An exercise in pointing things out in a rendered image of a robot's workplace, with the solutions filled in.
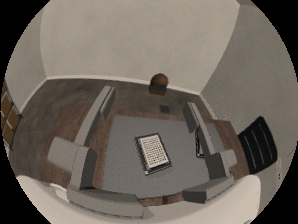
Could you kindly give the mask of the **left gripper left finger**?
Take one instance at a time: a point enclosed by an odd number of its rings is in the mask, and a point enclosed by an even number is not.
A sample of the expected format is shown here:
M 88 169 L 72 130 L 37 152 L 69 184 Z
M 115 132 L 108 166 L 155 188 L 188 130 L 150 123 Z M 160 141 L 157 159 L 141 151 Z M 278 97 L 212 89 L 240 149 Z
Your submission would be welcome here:
M 72 175 L 67 185 L 69 204 L 98 216 L 141 220 L 142 205 L 136 194 L 109 192 L 93 186 L 97 153 L 89 144 L 98 120 L 105 123 L 108 119 L 114 99 L 116 88 L 105 85 L 82 121 L 74 143 L 56 136 L 49 148 L 48 161 Z

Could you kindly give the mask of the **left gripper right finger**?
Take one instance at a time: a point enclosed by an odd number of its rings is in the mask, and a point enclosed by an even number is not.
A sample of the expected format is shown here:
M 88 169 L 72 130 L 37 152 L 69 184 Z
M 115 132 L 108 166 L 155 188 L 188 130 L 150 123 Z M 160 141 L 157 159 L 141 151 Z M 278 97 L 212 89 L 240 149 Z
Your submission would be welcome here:
M 237 165 L 233 149 L 227 151 L 214 152 L 212 140 L 206 129 L 204 120 L 198 112 L 196 104 L 186 103 L 182 108 L 189 133 L 197 132 L 198 139 L 204 153 L 206 168 L 209 172 L 208 183 L 192 186 L 192 188 L 182 189 L 184 201 L 197 202 L 197 204 L 208 204 L 234 184 L 234 177 L 230 175 L 229 169 Z

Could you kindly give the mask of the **grey flat rectangular base plate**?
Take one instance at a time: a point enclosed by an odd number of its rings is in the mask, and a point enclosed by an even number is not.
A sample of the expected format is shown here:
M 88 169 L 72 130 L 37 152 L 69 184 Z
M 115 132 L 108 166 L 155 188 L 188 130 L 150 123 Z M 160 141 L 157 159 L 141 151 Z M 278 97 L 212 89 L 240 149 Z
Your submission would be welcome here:
M 160 132 L 173 165 L 145 175 L 134 137 Z M 204 157 L 197 157 L 196 132 L 185 121 L 114 115 L 106 145 L 101 189 L 137 198 L 170 196 L 208 183 Z

